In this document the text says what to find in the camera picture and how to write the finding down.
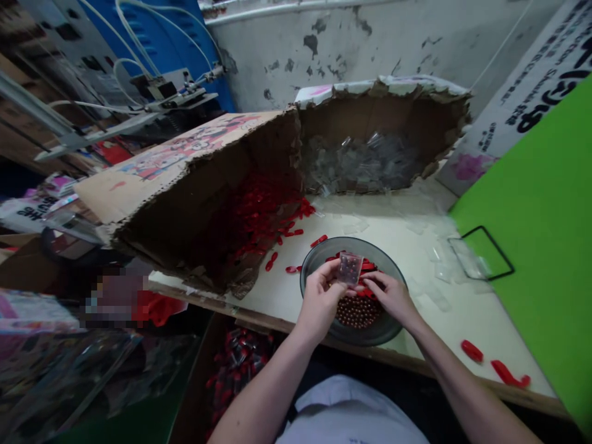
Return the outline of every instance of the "torn cardboard box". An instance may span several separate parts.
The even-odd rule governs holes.
[[[306,191],[385,192],[431,175],[470,120],[468,98],[425,75],[301,89]]]
[[[299,109],[223,115],[75,190],[116,249],[192,287],[242,298],[276,228],[308,205],[301,139],[337,144],[397,131],[418,147],[427,175],[469,119],[468,91],[426,76],[301,92]]]
[[[220,294],[230,288],[241,297],[252,288],[262,256],[235,257],[237,239],[224,232],[232,224],[220,218],[224,203],[254,172],[300,196],[299,131],[295,109],[226,114],[84,180],[75,190],[116,249],[196,288]],[[262,240],[257,249],[274,241]]]

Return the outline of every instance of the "blue panel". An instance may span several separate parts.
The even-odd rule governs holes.
[[[123,24],[115,10],[115,0],[88,1],[103,15],[103,17],[105,17],[105,19],[107,19],[109,23],[111,23],[119,34],[121,34],[129,44],[130,48],[134,50],[139,59],[146,66],[146,69],[150,70],[148,63],[139,51],[136,50],[136,45],[132,42],[127,31],[123,28]],[[182,8],[195,15],[200,22],[205,25],[202,12],[195,0],[144,0],[143,3],[154,6],[175,6]],[[117,57],[127,57],[132,59],[133,57],[130,52],[121,43],[119,38],[117,38],[92,11],[83,4],[81,4],[81,6]],[[187,67],[191,72],[193,79],[198,79],[201,74],[209,71],[207,62],[195,45],[193,45],[178,29],[171,26],[170,23],[167,23],[161,17],[158,17],[145,9],[138,8],[131,4],[123,3],[121,5],[121,10],[130,27],[138,37],[138,40],[140,40],[153,63],[162,73]],[[192,17],[180,11],[160,10],[157,12],[177,24],[177,26],[183,29],[183,31],[195,40],[213,66],[214,61],[219,58],[216,49],[209,35]],[[127,63],[124,64],[124,66],[131,76],[139,75],[142,72],[139,67],[133,64]],[[220,95],[218,97],[218,102],[223,110],[236,112],[225,78],[217,79],[213,83],[204,83],[202,86],[208,91],[208,93],[218,93]]]

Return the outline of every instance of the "white shirt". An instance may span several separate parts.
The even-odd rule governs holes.
[[[278,438],[278,444],[429,444],[393,401],[344,375],[315,385],[295,407],[298,416]]]

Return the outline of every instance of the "glass bowl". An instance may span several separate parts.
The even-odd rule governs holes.
[[[306,278],[325,263],[325,259],[341,250],[364,256],[374,262],[379,270],[407,285],[401,270],[387,254],[375,245],[355,237],[332,237],[310,250],[302,264],[300,272],[300,292],[304,297]],[[329,333],[340,341],[359,347],[373,347],[393,339],[402,330],[401,324],[388,313],[382,313],[368,328],[356,330],[344,326],[337,319],[333,320]]]

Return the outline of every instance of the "wooden table edge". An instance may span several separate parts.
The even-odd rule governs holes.
[[[293,323],[283,319],[274,318],[267,314],[258,313],[246,308],[236,307],[222,300],[204,296],[188,295],[185,293],[185,291],[179,288],[170,287],[159,282],[149,281],[148,289],[164,296],[170,296],[190,304],[197,305],[223,315],[232,316],[233,318],[240,319],[241,321],[252,323],[271,330],[290,333],[292,328],[294,328]],[[429,368],[429,365],[424,360],[413,358],[411,356],[405,356],[394,350],[386,350],[379,347],[356,347],[330,337],[326,337],[322,344],[337,350],[342,350],[343,352],[362,356],[364,358],[369,358],[380,363],[391,365],[393,367],[402,368],[422,374],[424,376],[435,378],[435,375]],[[483,377],[479,377],[479,379],[484,385],[489,387],[500,399],[504,401],[527,407],[548,415],[573,421],[571,415],[567,412],[561,400],[557,398],[551,398],[539,393],[529,392],[528,390],[524,390],[522,388],[502,384],[501,382],[492,381]]]

